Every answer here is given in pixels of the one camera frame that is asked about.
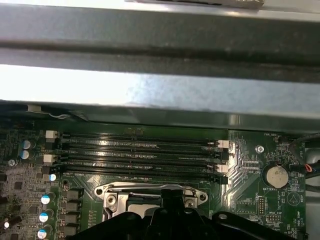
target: dimm slot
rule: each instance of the dimm slot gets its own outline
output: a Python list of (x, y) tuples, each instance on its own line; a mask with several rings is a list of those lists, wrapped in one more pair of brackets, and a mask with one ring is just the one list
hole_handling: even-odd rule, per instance
[(178, 154), (178, 153), (161, 153), (161, 152), (141, 152), (141, 151), (94, 151), (83, 148), (70, 148), (67, 153), (72, 155), (88, 155), (97, 157), (114, 157), (114, 158), (141, 158), (141, 159), (209, 159), (210, 156), (196, 155), (196, 154)]
[(207, 143), (188, 143), (188, 142), (165, 142), (165, 141), (146, 141), (136, 139), (110, 139), (110, 138), (85, 138), (85, 137), (71, 137), (63, 138), (61, 142), (64, 144), (87, 144), (87, 145), (98, 145), (98, 146), (119, 146), (119, 147), (141, 147), (141, 148), (202, 148), (202, 147), (213, 147), (212, 144)]
[(120, 158), (120, 157), (94, 157), (86, 155), (72, 155), (65, 158), (66, 161), (99, 161), (99, 162), (120, 162), (120, 163), (136, 163), (136, 164), (164, 164), (172, 166), (191, 166), (191, 167), (206, 167), (213, 163), (207, 160), (184, 160), (184, 159), (161, 159), (161, 158)]
[(174, 144), (188, 144), (190, 146), (212, 146), (216, 140), (204, 139), (204, 140), (195, 140), (195, 139), (181, 139), (181, 138), (161, 138), (161, 137), (146, 137), (146, 136), (137, 136), (137, 135), (115, 135), (108, 133), (63, 133), (63, 138), (84, 138), (84, 139), (94, 139), (94, 140), (127, 140), (127, 141), (144, 141), (144, 142), (159, 142), (159, 143), (174, 143)]
[(165, 171), (144, 171), (135, 169), (114, 169), (106, 167), (87, 167), (87, 166), (76, 166), (76, 165), (59, 165), (62, 173), (65, 172), (81, 172), (81, 173), (99, 173), (99, 174), (116, 174), (116, 175), (130, 175), (130, 176), (158, 176), (158, 177), (180, 177), (188, 179), (203, 179), (210, 181), (217, 177), (214, 173), (199, 173), (199, 172), (165, 172)]
[(174, 165), (163, 165), (163, 164), (139, 164), (139, 163), (128, 163), (128, 162), (105, 162), (105, 161), (87, 161), (87, 160), (68, 160), (61, 162), (64, 165), (76, 165), (76, 166), (87, 166), (110, 168), (110, 169), (132, 169), (142, 171), (167, 171), (167, 172), (188, 172), (188, 173), (211, 173), (212, 171), (207, 167), (194, 167), (194, 166), (174, 166)]
[(142, 153), (173, 153), (173, 154), (192, 154), (192, 155), (202, 155), (208, 156), (210, 152), (204, 150), (191, 150), (191, 149), (163, 149), (163, 148), (141, 148), (141, 147), (121, 147), (121, 146), (95, 146), (86, 144), (71, 144), (68, 148), (63, 147), (64, 150), (95, 150), (95, 151), (137, 151)]

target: black cable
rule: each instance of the black cable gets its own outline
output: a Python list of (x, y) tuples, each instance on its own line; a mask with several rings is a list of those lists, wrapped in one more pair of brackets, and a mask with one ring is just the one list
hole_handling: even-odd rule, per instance
[(303, 143), (303, 142), (305, 142), (307, 140), (310, 140), (310, 139), (317, 139), (317, 138), (320, 138), (320, 132), (309, 134), (309, 135), (305, 135), (305, 136), (302, 136), (302, 137), (298, 137), (297, 139), (293, 140), (289, 144), (288, 150), (292, 153), (292, 155), (297, 159), (297, 161), (300, 164), (305, 165), (306, 161), (296, 152), (296, 147), (300, 143)]
[(305, 185), (305, 190), (314, 193), (320, 193), (320, 186)]
[[(292, 153), (292, 155), (297, 159), (297, 161), (301, 165), (307, 164), (306, 161), (296, 152), (296, 147), (298, 144), (303, 143), (305, 141), (311, 140), (311, 139), (317, 139), (320, 138), (320, 132), (305, 135), (302, 137), (299, 137), (292, 141), (292, 143), (289, 144), (288, 150)], [(317, 176), (320, 176), (320, 164), (319, 163), (311, 163), (309, 164), (310, 167), (313, 168), (314, 171), (312, 172), (307, 172), (305, 175), (306, 179), (314, 178)], [(314, 193), (320, 193), (320, 186), (312, 186), (309, 184), (305, 185), (305, 190), (309, 192), (314, 192)]]

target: screw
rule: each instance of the screw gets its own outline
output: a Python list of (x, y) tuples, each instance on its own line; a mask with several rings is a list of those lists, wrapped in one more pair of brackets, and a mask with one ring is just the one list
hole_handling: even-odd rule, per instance
[(13, 160), (13, 159), (10, 159), (10, 160), (8, 161), (8, 164), (9, 164), (10, 167), (13, 167), (13, 166), (16, 165), (16, 161)]
[(219, 214), (219, 218), (220, 218), (220, 219), (227, 219), (228, 216), (225, 215), (225, 214), (223, 214), (223, 213), (221, 213), (221, 214)]
[(112, 206), (112, 205), (115, 205), (117, 199), (115, 196), (113, 195), (109, 195), (106, 200), (108, 201), (109, 205)]
[(194, 201), (192, 201), (191, 199), (185, 201), (184, 206), (186, 208), (192, 208), (194, 206)]
[(258, 154), (262, 154), (264, 151), (265, 151), (265, 148), (261, 145), (258, 145), (255, 147), (255, 151), (258, 153)]

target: red wire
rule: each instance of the red wire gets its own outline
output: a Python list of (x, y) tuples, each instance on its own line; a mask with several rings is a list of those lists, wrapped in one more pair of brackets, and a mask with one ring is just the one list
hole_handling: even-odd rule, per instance
[(311, 173), (312, 172), (312, 167), (309, 165), (309, 164), (306, 164), (304, 165), (305, 166), (305, 169), (308, 173)]

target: metal bracket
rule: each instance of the metal bracket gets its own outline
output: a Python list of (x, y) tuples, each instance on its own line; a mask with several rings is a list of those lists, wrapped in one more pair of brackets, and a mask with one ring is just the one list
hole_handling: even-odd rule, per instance
[(198, 205), (205, 203), (208, 200), (206, 192), (195, 189), (191, 186), (181, 186), (179, 184), (149, 184), (137, 182), (112, 182), (95, 188), (95, 195), (103, 200), (103, 220), (113, 218), (126, 211), (136, 212), (143, 215), (145, 211), (152, 208), (157, 208), (159, 205), (141, 204), (135, 205), (129, 209), (127, 202), (130, 197), (141, 197), (149, 199), (160, 199), (160, 194), (141, 193), (139, 191), (154, 191), (162, 189), (182, 190), (184, 196), (184, 204), (187, 208), (197, 208)]

